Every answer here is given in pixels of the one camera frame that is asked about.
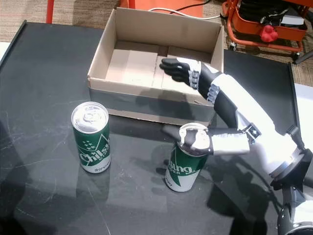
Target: cardboard box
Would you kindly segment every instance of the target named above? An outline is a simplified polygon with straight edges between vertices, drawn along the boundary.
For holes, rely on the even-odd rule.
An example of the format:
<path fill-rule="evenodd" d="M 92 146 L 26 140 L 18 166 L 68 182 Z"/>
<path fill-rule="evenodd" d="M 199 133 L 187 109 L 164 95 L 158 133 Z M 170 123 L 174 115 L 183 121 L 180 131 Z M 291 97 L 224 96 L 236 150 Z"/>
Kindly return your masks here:
<path fill-rule="evenodd" d="M 112 115 L 208 124 L 214 110 L 159 68 L 162 58 L 201 60 L 223 71 L 223 26 L 165 13 L 113 10 L 88 72 L 90 96 Z"/>

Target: red knob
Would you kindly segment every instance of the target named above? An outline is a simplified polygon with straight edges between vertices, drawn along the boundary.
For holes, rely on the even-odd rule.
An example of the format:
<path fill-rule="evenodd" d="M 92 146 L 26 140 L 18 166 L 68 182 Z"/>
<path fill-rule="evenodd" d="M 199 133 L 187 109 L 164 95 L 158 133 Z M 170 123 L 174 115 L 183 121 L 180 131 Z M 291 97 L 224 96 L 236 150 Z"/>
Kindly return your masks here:
<path fill-rule="evenodd" d="M 270 43 L 278 38 L 278 33 L 271 25 L 265 25 L 260 33 L 261 40 L 265 43 Z"/>

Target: beer can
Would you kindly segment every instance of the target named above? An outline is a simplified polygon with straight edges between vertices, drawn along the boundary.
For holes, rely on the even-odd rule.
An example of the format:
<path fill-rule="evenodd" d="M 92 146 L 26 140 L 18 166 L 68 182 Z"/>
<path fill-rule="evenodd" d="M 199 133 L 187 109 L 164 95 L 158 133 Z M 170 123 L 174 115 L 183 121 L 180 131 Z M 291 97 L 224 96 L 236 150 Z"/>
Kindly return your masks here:
<path fill-rule="evenodd" d="M 206 130 L 207 127 L 199 123 L 188 123 L 183 129 Z M 200 154 L 197 150 L 186 147 L 177 142 L 172 150 L 170 161 L 165 173 L 165 183 L 176 192 L 186 192 L 191 189 L 199 172 L 203 168 L 207 154 Z"/>
<path fill-rule="evenodd" d="M 78 105 L 71 116 L 80 164 L 90 173 L 106 170 L 110 163 L 109 114 L 96 102 Z"/>

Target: black table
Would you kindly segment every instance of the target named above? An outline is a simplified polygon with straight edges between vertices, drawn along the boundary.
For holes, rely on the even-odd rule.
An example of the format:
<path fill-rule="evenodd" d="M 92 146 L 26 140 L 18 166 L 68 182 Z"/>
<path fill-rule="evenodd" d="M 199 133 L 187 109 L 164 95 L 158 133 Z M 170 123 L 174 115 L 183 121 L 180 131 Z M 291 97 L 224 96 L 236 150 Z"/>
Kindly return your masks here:
<path fill-rule="evenodd" d="M 110 168 L 90 174 L 79 166 L 70 115 L 90 99 L 86 74 L 101 34 L 26 23 L 0 65 L 0 233 L 276 234 L 281 192 L 269 190 L 253 155 L 210 157 L 193 189 L 176 193 L 163 181 L 173 144 L 161 124 L 110 116 Z M 295 124 L 286 65 L 226 51 L 232 75 L 242 71 L 236 56 L 253 72 L 274 67 L 277 80 L 246 74 L 244 86 L 280 132 Z M 224 124 L 217 117 L 213 125 Z"/>

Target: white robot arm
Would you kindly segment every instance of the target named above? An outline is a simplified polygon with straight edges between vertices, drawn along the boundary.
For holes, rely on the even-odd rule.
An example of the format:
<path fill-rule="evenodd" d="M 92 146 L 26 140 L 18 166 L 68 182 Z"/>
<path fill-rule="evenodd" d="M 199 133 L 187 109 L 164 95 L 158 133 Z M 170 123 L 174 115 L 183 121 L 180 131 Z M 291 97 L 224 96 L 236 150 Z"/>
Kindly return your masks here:
<path fill-rule="evenodd" d="M 285 207 L 278 218 L 279 235 L 301 234 L 302 231 L 313 233 L 313 201 L 306 200 L 302 193 L 302 182 L 312 153 L 304 148 L 302 141 L 297 141 L 294 135 L 297 128 L 284 135 L 277 133 L 271 118 L 233 77 L 200 61 L 163 59 L 160 67 L 175 81 L 198 90 L 214 104 L 215 111 L 225 123 L 236 128 L 237 132 L 232 134 L 214 135 L 208 131 L 210 147 L 202 151 L 214 155 L 244 154 L 250 150 L 257 153 L 262 168 L 274 179 L 274 188 L 283 190 Z M 194 143 L 200 141 L 193 130 L 179 136 L 169 127 L 165 127 L 165 132 L 190 146 L 198 146 Z M 307 221 L 299 221 L 304 205 L 306 213 L 310 212 L 311 216 L 306 218 Z"/>

